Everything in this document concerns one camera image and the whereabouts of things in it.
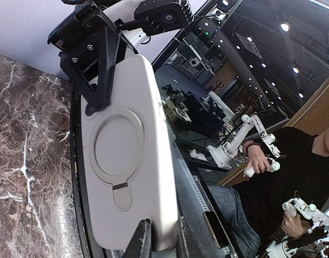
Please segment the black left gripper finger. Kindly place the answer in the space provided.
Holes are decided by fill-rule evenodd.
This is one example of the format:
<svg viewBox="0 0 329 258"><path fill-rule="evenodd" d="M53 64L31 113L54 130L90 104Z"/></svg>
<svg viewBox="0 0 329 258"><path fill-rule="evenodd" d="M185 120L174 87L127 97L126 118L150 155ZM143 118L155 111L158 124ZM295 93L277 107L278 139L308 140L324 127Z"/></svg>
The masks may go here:
<svg viewBox="0 0 329 258"><path fill-rule="evenodd" d="M122 256L122 258L150 258L151 245L151 221L141 220Z"/></svg>

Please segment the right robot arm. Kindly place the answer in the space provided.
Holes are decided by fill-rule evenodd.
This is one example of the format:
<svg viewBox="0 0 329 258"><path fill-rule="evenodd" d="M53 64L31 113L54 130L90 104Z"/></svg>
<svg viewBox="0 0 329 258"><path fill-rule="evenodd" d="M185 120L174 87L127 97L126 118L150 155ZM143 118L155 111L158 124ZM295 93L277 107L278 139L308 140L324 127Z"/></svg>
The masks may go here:
<svg viewBox="0 0 329 258"><path fill-rule="evenodd" d="M60 50L60 67L87 101L88 116L111 103L115 65L146 38L141 28L120 31L121 19L111 21L106 1L68 1L74 11L48 36Z"/></svg>

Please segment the white phone case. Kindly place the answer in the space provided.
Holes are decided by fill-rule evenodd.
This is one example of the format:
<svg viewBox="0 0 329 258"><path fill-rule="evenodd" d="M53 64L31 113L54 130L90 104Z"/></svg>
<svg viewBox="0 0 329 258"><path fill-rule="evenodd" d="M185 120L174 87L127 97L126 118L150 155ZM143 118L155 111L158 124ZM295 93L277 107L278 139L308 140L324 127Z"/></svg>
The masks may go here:
<svg viewBox="0 0 329 258"><path fill-rule="evenodd" d="M152 249L177 240L177 195L171 145L151 63L132 55L115 66L111 104L82 117L84 170L95 241L127 248L149 219Z"/></svg>

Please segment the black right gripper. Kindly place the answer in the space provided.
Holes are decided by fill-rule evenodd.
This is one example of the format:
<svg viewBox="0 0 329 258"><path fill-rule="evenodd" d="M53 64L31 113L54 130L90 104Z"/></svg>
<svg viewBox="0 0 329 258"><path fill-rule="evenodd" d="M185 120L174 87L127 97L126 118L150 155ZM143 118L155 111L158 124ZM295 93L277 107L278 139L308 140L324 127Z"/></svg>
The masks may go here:
<svg viewBox="0 0 329 258"><path fill-rule="evenodd" d="M49 33L47 39L47 44L61 51L73 48L61 55L60 67L87 101L90 110L103 110L110 105L121 41L118 32L101 27L103 16L97 5L75 5L74 11Z"/></svg>

